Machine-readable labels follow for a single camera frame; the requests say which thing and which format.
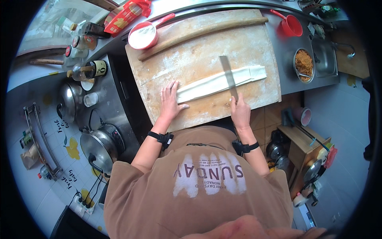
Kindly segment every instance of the forearm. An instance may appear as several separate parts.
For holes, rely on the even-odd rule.
[[[257,142],[255,136],[253,135],[252,129],[249,126],[236,130],[241,142],[244,145],[253,145]],[[260,147],[251,150],[249,153],[245,153],[245,159],[253,170],[255,170],[255,172],[257,172],[260,176],[266,176],[269,174],[268,164]]]
[[[157,134],[166,134],[170,123],[170,121],[159,117],[151,131]],[[133,161],[131,162],[131,165],[136,167],[143,173],[147,173],[151,170],[152,166],[155,163],[155,160],[157,160],[161,148],[162,143],[159,143],[154,137],[147,136],[146,139],[143,141],[141,147],[139,148]]]

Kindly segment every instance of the brown tile floor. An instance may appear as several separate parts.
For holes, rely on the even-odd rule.
[[[282,96],[281,102],[251,111],[250,126],[265,156],[265,149],[270,142],[272,131],[281,124],[281,110],[287,107],[299,107],[301,105],[300,99],[300,92],[287,94]]]

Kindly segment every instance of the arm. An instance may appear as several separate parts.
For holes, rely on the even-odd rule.
[[[253,145],[257,142],[249,125],[250,116],[251,108],[244,102],[243,94],[239,93],[237,104],[235,98],[232,97],[231,118],[244,145]],[[260,147],[245,153],[245,159],[260,176],[264,177],[269,174],[268,164]]]
[[[170,82],[166,88],[160,90],[160,116],[152,127],[151,131],[157,134],[166,134],[171,121],[178,115],[182,109],[189,108],[189,105],[182,104],[178,105],[176,103],[176,89],[179,82]],[[139,148],[136,156],[134,157],[131,165],[147,173],[151,170],[152,166],[157,160],[160,149],[162,148],[162,143],[159,143],[156,138],[146,137],[143,141],[141,147]]]

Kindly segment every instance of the person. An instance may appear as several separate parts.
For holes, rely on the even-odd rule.
[[[178,113],[189,108],[177,104],[177,87],[173,81],[161,89],[152,132],[166,134]],[[241,93],[230,107],[241,142],[256,145],[251,109]],[[173,135],[160,158],[162,143],[147,136],[131,164],[114,163],[104,206],[110,238],[316,238],[325,231],[291,229],[285,172],[270,173],[260,147],[241,157],[232,146],[237,136],[209,125]]]

